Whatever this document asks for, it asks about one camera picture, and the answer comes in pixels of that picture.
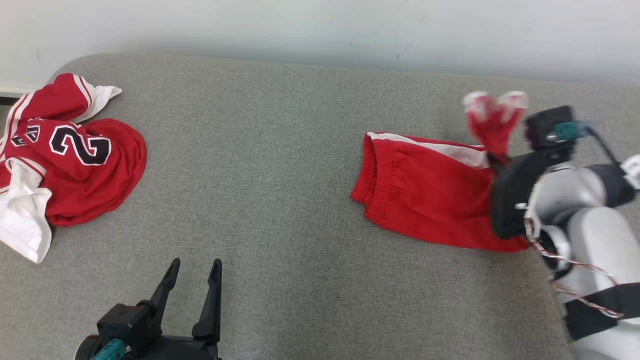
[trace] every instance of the red shorts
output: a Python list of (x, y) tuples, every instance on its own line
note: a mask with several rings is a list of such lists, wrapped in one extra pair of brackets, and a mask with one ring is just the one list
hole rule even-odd
[(422, 241), (516, 252), (521, 238), (491, 229), (493, 181), (482, 147), (389, 133), (367, 133), (351, 198), (383, 229)]

